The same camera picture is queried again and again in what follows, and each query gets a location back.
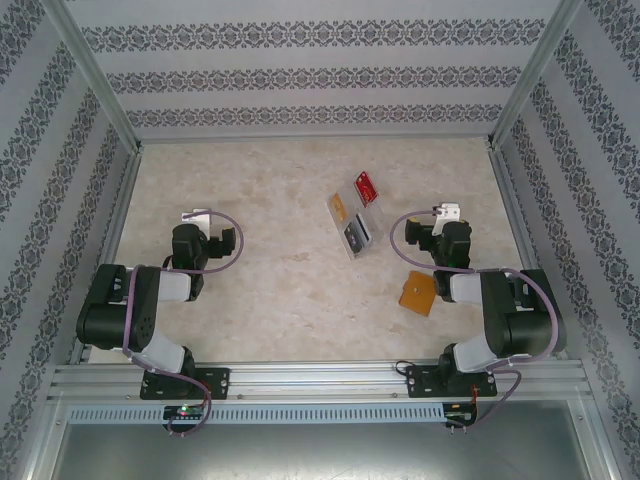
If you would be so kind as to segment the orange leather card holder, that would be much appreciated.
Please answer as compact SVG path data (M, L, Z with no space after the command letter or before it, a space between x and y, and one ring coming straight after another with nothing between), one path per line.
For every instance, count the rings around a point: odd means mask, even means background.
M428 316L436 298L435 282L432 276L411 271L406 280L399 305L421 316Z

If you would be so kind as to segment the aluminium frame post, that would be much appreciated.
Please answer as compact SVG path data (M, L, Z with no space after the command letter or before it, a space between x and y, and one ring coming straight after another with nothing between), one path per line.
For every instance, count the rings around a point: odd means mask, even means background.
M583 3L584 0L559 0L495 127L487 137L487 146L490 151L495 151L504 142L554 50Z
M66 2L64 0L40 1L120 139L129 149L137 150L140 140Z

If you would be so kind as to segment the grey metal panel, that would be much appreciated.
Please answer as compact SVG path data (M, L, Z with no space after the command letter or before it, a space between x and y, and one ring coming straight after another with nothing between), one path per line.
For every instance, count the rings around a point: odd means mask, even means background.
M428 424L218 426L186 439L157 426L73 425L53 480L588 480L575 440L531 443Z

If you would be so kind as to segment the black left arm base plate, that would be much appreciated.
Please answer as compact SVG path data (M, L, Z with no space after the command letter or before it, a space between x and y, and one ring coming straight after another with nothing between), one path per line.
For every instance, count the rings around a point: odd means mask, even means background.
M230 384L228 368L196 368L192 378L209 390L213 400L227 399ZM191 382L149 372L143 375L139 396L142 400L205 399L204 392Z

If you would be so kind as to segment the aluminium side rail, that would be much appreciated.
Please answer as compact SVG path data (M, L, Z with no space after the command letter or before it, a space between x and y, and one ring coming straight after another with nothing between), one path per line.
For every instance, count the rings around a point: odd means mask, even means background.
M528 220L521 208L520 197L518 196L517 189L513 185L502 153L489 148L488 158L522 264L521 269L540 269L546 274L548 281L551 281L549 270L540 264L536 245L528 228Z
M117 195L114 199L114 205L111 210L111 216L109 217L109 222L107 224L107 230L102 238L100 254L95 262L94 271L90 280L93 280L100 265L113 263L116 258L136 178L139 172L143 150L144 147L139 146L137 150L132 153L131 159L128 161L126 169L122 173Z

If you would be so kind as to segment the red credit card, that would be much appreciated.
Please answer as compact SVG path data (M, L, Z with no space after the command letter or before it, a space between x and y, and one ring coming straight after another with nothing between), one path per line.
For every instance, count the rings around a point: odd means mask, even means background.
M367 171L362 171L354 181L354 187L365 208L378 198L378 190L375 187Z

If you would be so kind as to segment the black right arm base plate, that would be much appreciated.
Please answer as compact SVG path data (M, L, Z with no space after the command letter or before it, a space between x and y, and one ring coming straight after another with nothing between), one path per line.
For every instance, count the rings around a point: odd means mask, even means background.
M493 398L498 394L494 377L487 373L446 374L435 365L410 365L406 385L410 398Z

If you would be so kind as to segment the clear acrylic card organizer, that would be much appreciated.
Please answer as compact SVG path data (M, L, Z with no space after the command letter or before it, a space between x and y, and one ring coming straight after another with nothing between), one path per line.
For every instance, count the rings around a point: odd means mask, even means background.
M366 256L368 252L372 249L372 247L382 240L382 237L384 236L385 230L386 230L384 215L380 208L379 190L376 187L375 183L373 182L375 187L378 190L378 198L372 204L370 204L367 208L363 206L361 199L354 187L354 181L362 171L360 171L358 174L352 174L351 176L349 176L336 191L334 191L327 197L327 201L326 201L327 209L332 217L334 226L337 230L337 233L343 243L343 246L345 247L346 253L349 256L350 260L356 260L358 258ZM335 218L335 215L331 211L331 207L329 204L331 197L336 193L338 193L341 196L344 206L348 212L347 219L344 222L339 222ZM344 237L344 230L350 224L350 222L354 219L357 213L360 213L364 218L365 223L371 233L372 242L367 246L363 246L362 250L357 255L354 255L351 249L349 248L347 241Z

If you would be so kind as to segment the aluminium mounting rail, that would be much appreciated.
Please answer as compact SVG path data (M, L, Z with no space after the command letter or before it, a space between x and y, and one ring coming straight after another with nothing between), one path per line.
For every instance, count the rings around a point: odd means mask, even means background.
M229 403L354 403L404 401L406 380L392 362L230 363ZM522 380L512 400L591 399L593 390L578 360L547 360L518 367ZM81 364L55 369L48 401L138 402L143 370L130 364Z

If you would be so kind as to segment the grey striped credit card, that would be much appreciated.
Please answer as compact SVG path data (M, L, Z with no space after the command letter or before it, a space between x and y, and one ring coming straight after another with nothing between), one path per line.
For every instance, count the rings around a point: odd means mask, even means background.
M372 242L371 233L365 223L364 218L360 213L357 213L354 219L350 222L350 226L354 231L354 235L359 239L362 246L367 246Z

